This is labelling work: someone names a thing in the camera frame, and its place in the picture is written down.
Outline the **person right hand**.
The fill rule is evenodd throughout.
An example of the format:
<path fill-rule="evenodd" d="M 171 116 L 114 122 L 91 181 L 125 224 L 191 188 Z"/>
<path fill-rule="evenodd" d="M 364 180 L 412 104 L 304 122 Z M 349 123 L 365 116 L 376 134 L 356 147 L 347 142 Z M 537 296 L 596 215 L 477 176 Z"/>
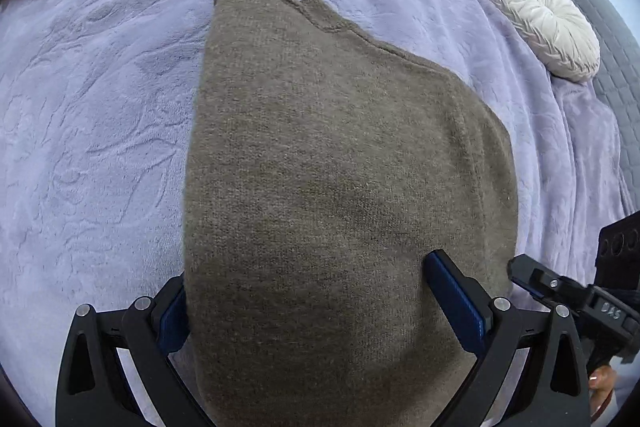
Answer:
<path fill-rule="evenodd" d="M 608 407 L 617 379 L 617 373 L 611 365 L 602 365 L 595 369 L 588 378 L 590 392 L 589 407 L 591 421 L 596 421 Z"/>

